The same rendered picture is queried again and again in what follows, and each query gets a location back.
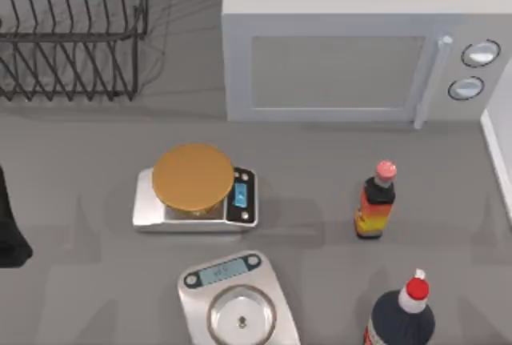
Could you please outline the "silver scale with orange plate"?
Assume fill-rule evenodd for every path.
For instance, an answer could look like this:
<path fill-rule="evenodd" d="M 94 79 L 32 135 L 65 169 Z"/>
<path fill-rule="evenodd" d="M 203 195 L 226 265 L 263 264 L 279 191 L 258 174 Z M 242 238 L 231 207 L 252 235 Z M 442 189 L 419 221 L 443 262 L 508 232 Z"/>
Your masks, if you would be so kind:
<path fill-rule="evenodd" d="M 258 176 L 216 146 L 171 147 L 138 173 L 132 225 L 138 231 L 231 233 L 259 222 Z"/>

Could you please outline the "small dark bottle pink cap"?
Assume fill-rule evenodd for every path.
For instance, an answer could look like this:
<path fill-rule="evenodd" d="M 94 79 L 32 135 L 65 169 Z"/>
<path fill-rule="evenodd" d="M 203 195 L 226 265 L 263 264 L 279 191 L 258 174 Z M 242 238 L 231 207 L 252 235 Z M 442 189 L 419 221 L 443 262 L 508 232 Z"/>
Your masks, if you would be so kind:
<path fill-rule="evenodd" d="M 360 239 L 379 239 L 386 229 L 396 199 L 394 180 L 398 169 L 394 162 L 382 160 L 362 186 L 354 229 Z"/>

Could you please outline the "silver scale with steel bowl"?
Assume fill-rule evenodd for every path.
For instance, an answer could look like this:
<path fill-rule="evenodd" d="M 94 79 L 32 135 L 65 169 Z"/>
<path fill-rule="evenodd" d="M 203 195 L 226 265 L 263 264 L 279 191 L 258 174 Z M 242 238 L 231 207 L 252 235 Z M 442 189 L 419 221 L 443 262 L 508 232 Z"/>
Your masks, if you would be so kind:
<path fill-rule="evenodd" d="M 260 251 L 190 267 L 177 290 L 193 345 L 302 345 L 276 272 Z"/>

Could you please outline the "pale microwave oven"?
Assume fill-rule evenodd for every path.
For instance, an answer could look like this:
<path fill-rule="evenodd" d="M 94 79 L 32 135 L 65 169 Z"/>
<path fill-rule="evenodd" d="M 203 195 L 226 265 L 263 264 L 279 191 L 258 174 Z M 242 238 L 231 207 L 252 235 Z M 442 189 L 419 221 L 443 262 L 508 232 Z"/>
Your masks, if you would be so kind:
<path fill-rule="evenodd" d="M 476 121 L 512 59 L 512 0 L 222 0 L 227 118 L 414 125 L 445 34 L 454 43 L 425 122 Z M 465 66 L 463 50 L 487 39 L 501 54 Z M 483 92 L 450 98 L 471 76 Z"/>

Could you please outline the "large dark bottle red cap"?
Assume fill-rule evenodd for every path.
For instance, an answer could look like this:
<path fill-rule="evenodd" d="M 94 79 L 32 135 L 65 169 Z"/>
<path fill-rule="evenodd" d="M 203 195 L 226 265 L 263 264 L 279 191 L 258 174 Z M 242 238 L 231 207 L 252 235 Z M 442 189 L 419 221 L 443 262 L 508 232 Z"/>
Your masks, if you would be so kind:
<path fill-rule="evenodd" d="M 383 293 L 372 308 L 362 345 L 428 345 L 436 326 L 429 296 L 422 269 L 401 289 Z"/>

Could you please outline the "round microwave knob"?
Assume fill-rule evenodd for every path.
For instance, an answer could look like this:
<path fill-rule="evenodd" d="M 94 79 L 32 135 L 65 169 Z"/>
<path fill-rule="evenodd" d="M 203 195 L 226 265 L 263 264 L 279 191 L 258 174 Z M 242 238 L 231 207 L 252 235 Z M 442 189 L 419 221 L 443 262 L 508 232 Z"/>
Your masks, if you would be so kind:
<path fill-rule="evenodd" d="M 485 83 L 479 77 L 471 76 L 452 82 L 447 93 L 455 101 L 468 101 L 478 97 L 484 89 Z"/>
<path fill-rule="evenodd" d="M 487 39 L 468 45 L 462 52 L 461 60 L 465 66 L 479 68 L 490 65 L 500 54 L 500 45 Z"/>

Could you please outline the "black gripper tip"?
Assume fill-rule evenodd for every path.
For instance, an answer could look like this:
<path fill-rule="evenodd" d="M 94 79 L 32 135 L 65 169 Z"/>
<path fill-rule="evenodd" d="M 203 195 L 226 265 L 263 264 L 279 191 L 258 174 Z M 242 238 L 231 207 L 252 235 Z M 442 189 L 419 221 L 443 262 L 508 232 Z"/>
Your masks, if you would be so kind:
<path fill-rule="evenodd" d="M 23 267 L 32 256 L 33 249 L 15 221 L 0 166 L 0 269 Z"/>

